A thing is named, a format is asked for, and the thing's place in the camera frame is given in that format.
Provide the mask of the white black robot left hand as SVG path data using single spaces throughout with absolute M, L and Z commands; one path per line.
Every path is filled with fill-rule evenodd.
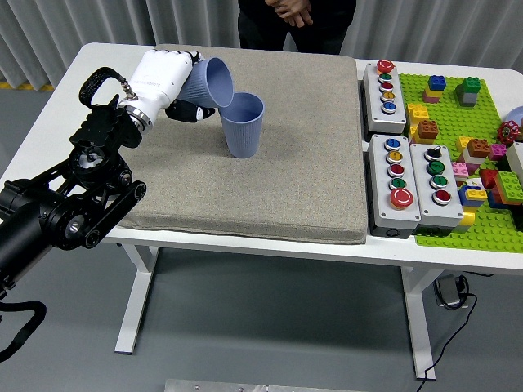
M 160 111 L 170 119 L 196 123 L 216 110 L 204 107 L 208 98 L 208 62 L 197 51 L 146 52 L 129 86 L 129 97 L 119 104 L 143 129 L 151 128 Z

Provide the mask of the person's left hand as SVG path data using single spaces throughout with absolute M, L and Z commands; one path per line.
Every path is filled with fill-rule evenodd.
M 313 24 L 310 15 L 311 4 L 308 0 L 280 1 L 279 5 L 275 6 L 275 12 L 293 27 L 302 28 Z

